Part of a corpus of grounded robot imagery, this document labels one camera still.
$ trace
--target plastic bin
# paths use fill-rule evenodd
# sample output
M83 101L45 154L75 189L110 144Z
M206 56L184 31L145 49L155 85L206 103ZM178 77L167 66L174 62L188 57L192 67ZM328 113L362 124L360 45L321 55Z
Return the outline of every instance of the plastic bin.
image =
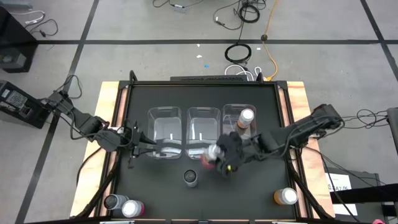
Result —
M249 108L254 112L254 119L246 129L237 129L237 122L242 110ZM249 139L256 134L256 108L253 105L228 104L223 107L223 134L237 131L242 139Z
M187 146L185 152L191 159L200 155L220 136L221 112L217 108L190 108L187 113Z
M182 152L182 126L181 110L175 106L152 108L148 111L148 138L158 142L157 146L147 145L149 149L157 149L148 152L147 155L155 159L178 159Z

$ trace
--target black table surface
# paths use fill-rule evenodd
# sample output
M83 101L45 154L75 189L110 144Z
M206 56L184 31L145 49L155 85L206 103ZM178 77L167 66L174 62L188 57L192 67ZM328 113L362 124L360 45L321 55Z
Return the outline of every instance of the black table surface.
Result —
M276 94L272 85L135 86L130 95L127 118L140 121L147 134L151 108L177 106L182 111L182 137L185 138L189 108L218 108L222 114L226 104L249 104L256 107L257 133L260 133L282 126ZM200 161L190 159L184 152L179 159L172 160L142 155L133 169L127 169L128 159L128 152L121 154L121 171L114 193L143 202L146 212L140 218L294 218L293 206L277 205L273 199L276 190L289 187L284 159L245 164L229 179L214 170L206 170ZM187 187L183 181L183 173L188 169L198 174L195 188ZM123 218L120 210L114 211L112 216Z

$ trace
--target cylindrical container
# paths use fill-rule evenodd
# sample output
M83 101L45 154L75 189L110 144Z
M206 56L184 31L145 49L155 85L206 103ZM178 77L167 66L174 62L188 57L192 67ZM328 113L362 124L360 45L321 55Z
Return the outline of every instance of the cylindrical container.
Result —
M242 129L246 129L249 127L250 123L254 119L254 112L249 108L242 110L241 115L238 119L238 126Z
M212 169L215 167L214 164L212 164L212 161L215 161L217 159L217 156L220 155L221 149L219 146L216 144L211 144L209 145L208 149L205 149L203 151L203 154L200 155L200 161L201 164L206 168L206 169Z
M137 217L144 214L144 203L137 200L128 200L122 206L122 213L126 218Z
M128 200L127 196L111 194L105 198L104 206L108 210L121 209L123 204Z
M297 202L297 192L290 187L275 191L274 200L279 205L293 205Z
M197 173L193 170L185 171L183 178L188 187L195 187L198 184Z

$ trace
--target wooden frame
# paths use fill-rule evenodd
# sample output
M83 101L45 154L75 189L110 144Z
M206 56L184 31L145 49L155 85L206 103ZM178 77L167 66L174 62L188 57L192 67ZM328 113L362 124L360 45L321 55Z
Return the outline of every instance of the wooden frame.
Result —
M310 108L308 105L307 94L305 92L303 82L287 82L288 92L290 98L290 105L293 112L294 120L299 120L310 114ZM103 82L97 107L95 111L96 116L100 116L105 120L111 121L113 119L114 107L116 106L116 97L118 94L119 82ZM284 123L289 124L288 110L285 102L284 92L279 90L280 102L282 105L282 113L284 115ZM117 111L116 126L121 126L123 121L124 105L127 97L127 88L124 88L121 92L121 100L119 102L119 111ZM319 150L318 143L316 140L311 139L308 144L309 147ZM96 142L89 142L86 148L85 158L93 153L98 148ZM111 154L111 160L109 167L112 167L116 153ZM79 183L76 189L75 199L73 201L72 210L70 215L74 216L80 213L86 204L91 200L92 196L98 190L101 173L104 166L105 151L100 151L95 157L91 158L84 168L81 170ZM333 204L331 202L329 189L326 182L325 171L323 169L323 163L318 153L308 149L304 149L302 153L303 167L305 171L305 177L307 180L308 189L314 195L318 203L325 209L325 211L331 216L335 216L333 210ZM302 217L307 217L305 211L304 199L301 191L298 189L298 204L300 207L300 213ZM109 195L110 185L106 189L104 196ZM106 215L106 209L102 206L100 215Z

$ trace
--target concrete floor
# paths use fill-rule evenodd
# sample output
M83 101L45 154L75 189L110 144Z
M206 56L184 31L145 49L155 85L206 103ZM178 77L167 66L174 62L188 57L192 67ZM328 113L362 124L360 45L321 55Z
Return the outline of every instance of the concrete floor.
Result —
M189 4L196 0L173 0ZM30 0L35 10L57 20L59 33L48 39L79 40L94 0ZM212 21L213 12L232 0L204 0L182 14L171 6L153 8L146 0L100 0L88 40L237 39ZM395 0L367 0L385 39L398 39ZM261 11L255 24L245 24L242 39L258 39L264 32L273 0ZM228 26L239 19L231 9L218 14ZM28 20L17 17L21 22ZM52 26L44 28L52 31ZM377 40L360 0L281 0L269 29L270 39L290 40ZM85 45L75 75L80 77L83 96L74 101L82 111L94 113L100 84L126 80L134 70L139 80L168 80L170 76L222 75L228 61L225 44ZM251 70L274 67L263 46L252 44ZM77 45L40 45L29 73L8 74L9 80L34 97L49 96L60 86L70 69ZM398 57L398 45L389 45ZM398 105L398 82L380 44L373 45L269 45L279 66L276 80L303 81L310 107L331 103L342 116L357 110L386 110ZM239 57L244 50L236 49ZM70 94L77 93L72 85ZM41 130L16 124L0 113L0 219L14 223L42 150L49 124ZM75 194L76 172L83 160L86 140L69 139L68 127L60 121L33 194L25 222L68 218ZM347 130L320 141L320 148L343 167L378 173L385 183L398 182L398 155L389 127Z

